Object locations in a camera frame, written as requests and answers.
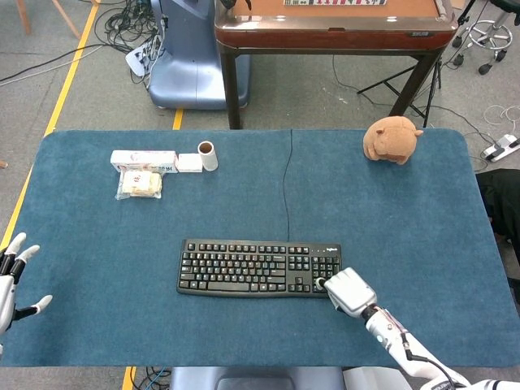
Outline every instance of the blue table mat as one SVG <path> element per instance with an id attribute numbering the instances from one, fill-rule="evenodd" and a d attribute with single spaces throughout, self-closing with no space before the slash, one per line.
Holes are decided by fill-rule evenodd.
<path id="1" fill-rule="evenodd" d="M 466 143 L 428 129 L 404 165 L 372 162 L 363 131 L 58 132 L 42 143 L 17 232 L 41 252 L 17 304 L 51 293 L 4 337 L 4 366 L 393 366 L 363 321 L 328 299 L 176 292 L 184 238 L 338 242 L 442 362 L 520 363 L 520 331 Z M 162 199 L 116 201 L 112 150 L 194 153 Z"/>

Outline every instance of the yellow line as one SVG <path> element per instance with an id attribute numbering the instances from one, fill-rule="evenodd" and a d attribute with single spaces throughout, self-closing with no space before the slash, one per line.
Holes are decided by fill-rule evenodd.
<path id="1" fill-rule="evenodd" d="M 124 371 L 124 378 L 123 378 L 123 386 L 121 387 L 121 390 L 132 390 L 133 389 L 133 383 L 132 381 L 136 378 L 136 367 L 127 367 Z"/>
<path id="2" fill-rule="evenodd" d="M 81 35 L 80 42 L 78 43 L 78 48 L 85 46 L 85 43 L 89 37 L 90 30 L 93 26 L 94 17 L 96 16 L 96 13 L 98 12 L 98 5 L 92 5 L 92 8 L 90 9 L 89 18 L 87 19 L 87 23 L 84 26 L 83 34 Z M 65 102 L 65 98 L 67 97 L 68 90 L 71 88 L 72 79 L 74 78 L 74 75 L 76 74 L 76 69 L 78 68 L 78 62 L 79 57 L 81 57 L 81 54 L 83 53 L 83 50 L 78 50 L 74 54 L 74 60 L 75 62 L 71 64 L 71 67 L 68 71 L 67 78 L 65 79 L 65 83 L 63 84 L 62 90 L 59 93 L 58 101 L 56 102 L 56 106 L 54 107 L 54 111 L 52 112 L 52 115 L 50 116 L 49 123 L 47 124 L 47 129 L 45 130 L 44 137 L 48 136 L 54 131 L 54 128 L 56 127 L 56 123 L 58 122 L 59 115 L 62 112 L 63 103 Z M 18 201 L 16 201 L 15 209 L 13 210 L 13 214 L 11 215 L 11 218 L 9 219 L 9 223 L 7 224 L 6 231 L 2 238 L 2 243 L 0 244 L 0 249 L 4 248 L 9 245 L 9 241 L 11 241 L 13 231 L 15 230 L 16 221 L 18 220 L 18 216 L 20 214 L 20 209 L 22 208 L 22 204 L 24 203 L 25 193 L 27 191 L 29 178 L 31 177 L 31 172 L 33 171 L 33 168 L 29 170 L 29 173 L 27 174 L 27 178 L 25 179 L 24 186 L 22 188 L 22 191 L 20 192 L 18 196 Z"/>
<path id="3" fill-rule="evenodd" d="M 11 215 L 11 219 L 9 219 L 9 223 L 7 224 L 6 232 L 3 235 L 2 243 L 0 244 L 1 248 L 6 248 L 9 245 L 9 241 L 11 241 L 11 237 L 13 235 L 13 231 L 15 230 L 16 220 L 18 219 L 18 215 L 20 214 L 20 209 L 22 208 L 22 203 L 24 203 L 25 192 L 27 191 L 27 186 L 29 184 L 29 177 L 31 177 L 31 171 L 33 168 L 29 169 L 29 173 L 27 174 L 27 179 L 25 179 L 24 186 L 22 187 L 22 192 L 19 193 L 18 201 L 16 201 L 15 210 Z"/>
<path id="4" fill-rule="evenodd" d="M 99 5 L 96 2 L 95 5 L 92 5 L 90 9 L 90 14 L 87 19 L 87 23 L 84 26 L 83 34 L 81 34 L 80 43 L 78 43 L 78 48 L 84 47 L 87 43 L 87 39 L 89 39 L 90 29 L 93 26 L 94 18 L 96 13 L 98 13 Z M 77 61 L 81 55 L 83 54 L 83 49 L 76 51 L 74 54 L 74 58 L 72 59 L 74 62 L 71 64 L 70 69 L 68 70 L 67 78 L 65 79 L 65 83 L 63 83 L 62 91 L 59 93 L 58 101 L 56 102 L 56 106 L 54 106 L 54 111 L 52 111 L 52 115 L 50 116 L 49 124 L 47 124 L 47 129 L 45 130 L 44 137 L 51 134 L 56 129 L 56 123 L 58 122 L 59 115 L 62 112 L 63 103 L 68 95 L 68 90 L 71 88 L 72 80 L 74 79 L 74 75 L 76 74 L 76 69 L 78 68 L 79 61 Z"/>
<path id="5" fill-rule="evenodd" d="M 182 108 L 178 108 L 175 110 L 175 116 L 173 117 L 173 130 L 180 130 L 180 125 L 182 124 L 182 115 L 184 110 Z"/>

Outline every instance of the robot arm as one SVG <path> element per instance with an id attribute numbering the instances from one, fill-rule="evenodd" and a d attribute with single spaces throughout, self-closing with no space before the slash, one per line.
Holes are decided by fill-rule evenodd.
<path id="1" fill-rule="evenodd" d="M 332 304 L 350 317 L 363 318 L 366 329 L 390 353 L 410 376 L 429 379 L 421 390 L 450 388 L 520 390 L 520 383 L 483 381 L 471 385 L 466 378 L 446 367 L 433 356 L 385 309 L 377 306 L 375 291 L 352 268 L 346 268 L 329 280 L 317 280 L 325 288 Z"/>
<path id="2" fill-rule="evenodd" d="M 0 336 L 9 330 L 13 321 L 41 313 L 52 300 L 52 295 L 47 295 L 35 305 L 19 310 L 15 308 L 16 287 L 22 272 L 28 260 L 40 249 L 38 245 L 33 245 L 16 256 L 25 238 L 25 233 L 20 233 L 5 251 L 0 252 Z"/>

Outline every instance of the tripod stand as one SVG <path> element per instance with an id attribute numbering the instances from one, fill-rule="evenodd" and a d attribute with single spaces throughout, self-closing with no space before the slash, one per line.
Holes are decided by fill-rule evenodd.
<path id="1" fill-rule="evenodd" d="M 424 128 L 428 124 L 428 116 L 430 115 L 431 101 L 433 100 L 433 95 L 434 95 L 434 93 L 436 91 L 437 81 L 439 81 L 439 89 L 442 87 L 442 83 L 441 83 L 441 80 L 440 80 L 440 69 L 441 68 L 442 68 L 442 61 L 439 58 L 439 60 L 435 64 L 435 67 L 433 68 L 433 77 L 431 79 L 430 93 L 428 95 L 428 102 L 426 104 L 426 110 L 424 112 L 422 112 L 414 104 L 410 104 L 409 105 L 409 107 L 412 110 L 414 110 L 415 112 L 417 112 L 419 114 L 419 116 L 424 118 L 424 124 L 422 125 Z M 395 79 L 396 77 L 404 75 L 405 73 L 411 72 L 414 69 L 415 69 L 415 66 L 409 67 L 408 69 L 405 69 L 404 71 L 400 71 L 400 72 L 396 73 L 393 76 L 390 76 L 390 77 L 387 77 L 384 80 L 381 80 L 378 83 L 375 83 L 373 85 L 370 85 L 370 86 L 368 86 L 368 87 L 366 87 L 364 89 L 361 89 L 361 90 L 357 91 L 357 94 L 364 93 L 365 91 L 368 91 L 369 89 L 373 89 L 374 87 L 377 87 L 378 85 L 385 84 L 392 92 L 394 92 L 397 96 L 399 96 L 400 92 L 393 85 L 391 85 L 389 83 L 389 81 Z"/>

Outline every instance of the black keyboard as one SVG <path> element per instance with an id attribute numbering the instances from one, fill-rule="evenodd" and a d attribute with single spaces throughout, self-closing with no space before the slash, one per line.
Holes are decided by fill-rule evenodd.
<path id="1" fill-rule="evenodd" d="M 314 282 L 342 269 L 339 244 L 183 240 L 177 291 L 219 297 L 326 297 Z"/>

